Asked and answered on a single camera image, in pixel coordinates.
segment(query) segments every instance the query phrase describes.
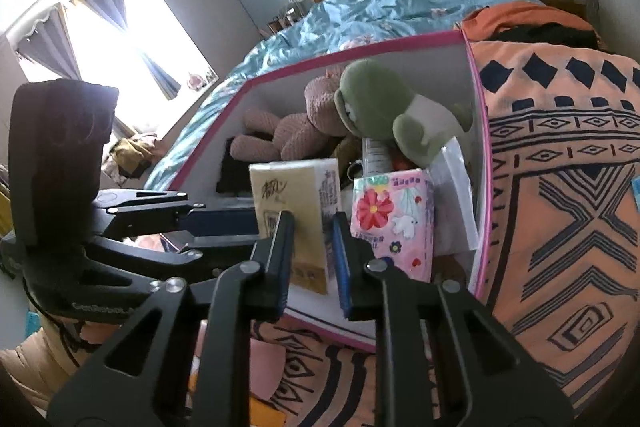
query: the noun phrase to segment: pink trim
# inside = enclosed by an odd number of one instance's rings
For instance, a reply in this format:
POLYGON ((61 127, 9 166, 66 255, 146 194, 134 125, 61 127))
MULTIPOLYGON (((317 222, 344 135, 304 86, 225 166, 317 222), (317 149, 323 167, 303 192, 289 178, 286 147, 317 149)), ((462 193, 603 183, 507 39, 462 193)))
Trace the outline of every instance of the pink trim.
POLYGON ((349 62, 352 60, 359 60, 360 58, 371 57, 373 55, 382 55, 392 52, 404 52, 409 50, 419 50, 422 48, 435 48, 440 46, 452 46, 454 44, 460 44, 465 42, 465 36, 462 32, 457 30, 449 30, 443 32, 428 33, 425 35, 414 35, 410 37, 402 37, 399 39, 392 39, 383 42, 374 42, 373 44, 367 44, 365 46, 359 46, 357 48, 351 48, 341 52, 336 52, 327 55, 320 55, 315 58, 308 58, 302 60, 290 66, 285 66, 279 70, 271 71, 270 73, 256 76, 246 81, 240 90, 234 95, 234 97, 226 104, 226 107, 222 110, 222 113, 214 120, 207 132, 202 137, 200 142, 196 145, 195 149, 187 160, 183 163, 180 170, 174 177, 174 180, 169 185, 169 190, 178 190, 184 183, 185 179, 191 172, 191 169, 200 158, 204 150, 211 139, 215 136, 218 129, 225 122, 226 118, 231 114, 233 108, 238 105, 241 98, 247 91, 253 89, 259 84, 266 82, 273 82, 279 80, 285 76, 291 76, 292 74, 300 74, 305 71, 315 70, 316 68, 327 68, 333 66, 339 62, 349 62))
POLYGON ((476 65, 476 60, 474 58, 473 50, 471 49, 471 44, 469 40, 466 38, 466 33, 460 30, 462 36, 465 39, 466 45, 466 58, 469 61, 469 67, 471 68, 471 73, 473 75, 474 81, 476 83, 476 91, 480 104, 480 115, 482 120, 482 136, 484 137, 484 161, 486 163, 486 199, 485 199, 485 212, 484 212, 484 233, 482 234, 482 259, 480 263, 480 269, 478 270, 478 279, 476 280, 476 288, 474 289, 474 295, 476 298, 480 299, 482 296, 482 281, 484 281, 484 277, 486 276, 486 264, 489 256, 489 240, 492 232, 492 221, 493 221, 493 193, 494 193, 494 177, 492 175, 492 156, 491 156, 491 138, 489 134, 489 119, 487 117, 487 113, 484 110, 486 107, 486 102, 484 101, 484 89, 482 89, 482 82, 480 79, 480 73, 478 71, 478 65, 476 65))
POLYGON ((354 349, 358 349, 360 351, 364 351, 365 353, 375 353, 376 352, 376 346, 375 344, 367 344, 364 342, 360 342, 360 341, 356 341, 354 339, 352 339, 351 337, 345 337, 343 335, 340 335, 339 333, 335 333, 334 331, 330 331, 330 330, 325 330, 324 328, 311 323, 311 322, 306 322, 302 319, 299 319, 298 317, 294 317, 293 315, 289 315, 287 314, 287 312, 285 311, 285 315, 287 315, 287 319, 291 320, 293 322, 296 322, 297 324, 299 324, 301 327, 305 328, 306 330, 311 330, 314 333, 317 333, 321 338, 331 341, 333 343, 336 344, 344 344, 345 346, 348 347, 353 347, 354 349))

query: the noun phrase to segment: pink plush toy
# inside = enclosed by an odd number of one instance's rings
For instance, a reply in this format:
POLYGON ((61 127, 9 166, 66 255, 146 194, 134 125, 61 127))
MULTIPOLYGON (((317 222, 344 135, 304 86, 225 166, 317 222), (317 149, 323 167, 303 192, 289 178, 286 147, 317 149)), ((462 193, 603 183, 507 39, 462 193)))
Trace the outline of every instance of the pink plush toy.
POLYGON ((308 83, 306 114, 290 114, 280 119, 268 111, 249 109, 244 114, 245 127, 270 134, 273 140, 236 136, 231 143, 231 157, 250 163, 303 160, 320 152, 330 137, 346 136, 347 129, 334 103, 339 86, 339 71, 327 71, 325 76, 308 83))

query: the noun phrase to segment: black device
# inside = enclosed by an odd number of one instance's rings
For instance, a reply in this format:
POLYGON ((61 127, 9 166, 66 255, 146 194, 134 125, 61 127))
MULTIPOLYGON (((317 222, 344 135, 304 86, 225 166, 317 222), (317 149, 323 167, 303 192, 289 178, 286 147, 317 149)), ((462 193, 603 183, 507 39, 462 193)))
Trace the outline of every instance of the black device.
MULTIPOLYGON (((55 80, 21 87, 12 108, 12 201, 20 203, 15 237, 2 244, 6 264, 22 268, 45 312, 124 323, 56 394, 43 425, 248 426, 250 322, 276 321, 284 311, 293 216, 282 212, 274 235, 256 240, 255 216, 246 210, 209 212, 183 192, 98 191, 94 170, 115 99, 110 88, 55 80), (51 103, 78 98, 81 104, 51 103), (56 140, 38 138, 47 133, 56 140), (85 161, 77 164, 78 157, 85 161), (60 166, 56 177, 47 171, 50 162, 60 166), (52 182, 55 190, 47 188, 52 182), (122 242, 182 229, 203 236, 198 248, 155 252, 122 242), (188 410, 203 318, 208 325, 188 410)), ((344 214, 333 226, 340 305, 349 319, 376 321, 377 427, 571 423, 564 394, 458 283, 409 280, 351 237, 344 214), (437 420, 421 321, 436 369, 437 420)), ((5 396, 24 402, 15 389, 5 396)))

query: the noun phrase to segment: white bird print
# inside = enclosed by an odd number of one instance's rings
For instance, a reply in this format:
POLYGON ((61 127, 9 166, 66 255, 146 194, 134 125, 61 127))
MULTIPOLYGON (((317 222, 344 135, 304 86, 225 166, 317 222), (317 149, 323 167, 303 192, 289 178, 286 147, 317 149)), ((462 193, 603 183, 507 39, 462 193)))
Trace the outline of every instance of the white bird print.
POLYGON ((412 216, 399 216, 394 217, 394 233, 402 233, 405 239, 413 239, 415 236, 415 225, 418 224, 418 220, 412 216))

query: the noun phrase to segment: red flower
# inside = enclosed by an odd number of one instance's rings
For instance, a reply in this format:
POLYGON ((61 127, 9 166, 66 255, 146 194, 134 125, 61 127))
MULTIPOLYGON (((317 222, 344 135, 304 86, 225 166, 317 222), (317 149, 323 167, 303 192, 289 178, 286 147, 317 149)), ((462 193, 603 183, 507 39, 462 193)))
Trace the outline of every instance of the red flower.
POLYGON ((362 199, 358 201, 356 217, 364 230, 370 230, 372 227, 381 229, 388 223, 387 216, 394 211, 394 204, 386 190, 382 192, 381 196, 382 199, 379 199, 375 190, 369 188, 362 199))

